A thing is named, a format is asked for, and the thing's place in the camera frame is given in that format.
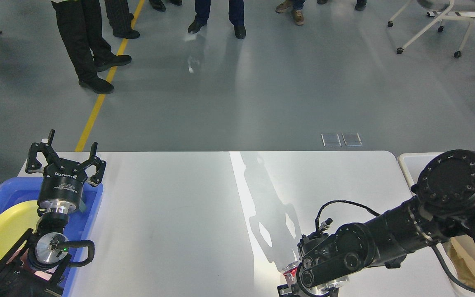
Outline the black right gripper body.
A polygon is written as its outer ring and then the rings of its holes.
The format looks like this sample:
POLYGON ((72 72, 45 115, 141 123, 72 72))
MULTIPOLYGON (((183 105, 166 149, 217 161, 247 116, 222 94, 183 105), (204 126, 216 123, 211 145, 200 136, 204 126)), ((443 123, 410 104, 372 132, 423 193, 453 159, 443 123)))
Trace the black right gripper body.
POLYGON ((340 288, 349 282, 349 277, 344 276, 308 289, 302 283, 300 270, 301 266, 298 266, 293 273, 293 293, 298 297, 338 297, 340 288))

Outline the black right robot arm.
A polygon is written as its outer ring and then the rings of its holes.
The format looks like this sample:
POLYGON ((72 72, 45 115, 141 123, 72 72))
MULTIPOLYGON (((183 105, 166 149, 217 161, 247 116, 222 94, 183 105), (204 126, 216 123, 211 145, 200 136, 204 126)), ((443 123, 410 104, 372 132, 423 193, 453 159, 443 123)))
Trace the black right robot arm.
POLYGON ((368 267, 401 266, 407 254, 430 247, 447 276, 458 281, 437 249, 452 237, 469 235, 475 242, 475 151, 451 150, 430 160, 411 188, 414 196, 383 214, 371 208, 370 221, 343 224, 332 235, 332 219, 315 218, 315 231, 298 243, 300 261, 286 269, 281 297, 337 297, 338 282, 368 267))

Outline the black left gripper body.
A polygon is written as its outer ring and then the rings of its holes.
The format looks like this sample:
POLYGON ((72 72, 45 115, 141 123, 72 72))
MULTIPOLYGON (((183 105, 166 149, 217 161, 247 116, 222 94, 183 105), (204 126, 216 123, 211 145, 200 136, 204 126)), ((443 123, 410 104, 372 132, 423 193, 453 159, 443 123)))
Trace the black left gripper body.
POLYGON ((74 213, 82 203, 84 183, 87 181, 85 171, 59 170, 45 167, 43 181, 38 196, 38 208, 47 212, 74 213))

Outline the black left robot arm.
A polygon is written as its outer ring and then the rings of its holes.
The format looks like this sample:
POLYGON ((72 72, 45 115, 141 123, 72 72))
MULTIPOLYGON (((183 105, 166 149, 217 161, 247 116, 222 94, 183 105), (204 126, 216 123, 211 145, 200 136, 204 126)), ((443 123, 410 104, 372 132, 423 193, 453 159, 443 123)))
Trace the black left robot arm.
POLYGON ((60 297, 68 268, 91 263, 95 244, 88 239, 70 240, 64 234, 70 215, 84 205, 85 184, 101 184, 107 163, 91 145, 83 162, 61 158, 52 147, 55 130, 46 142, 34 142, 28 151, 25 172, 41 173, 36 229, 28 228, 0 260, 0 297, 60 297))

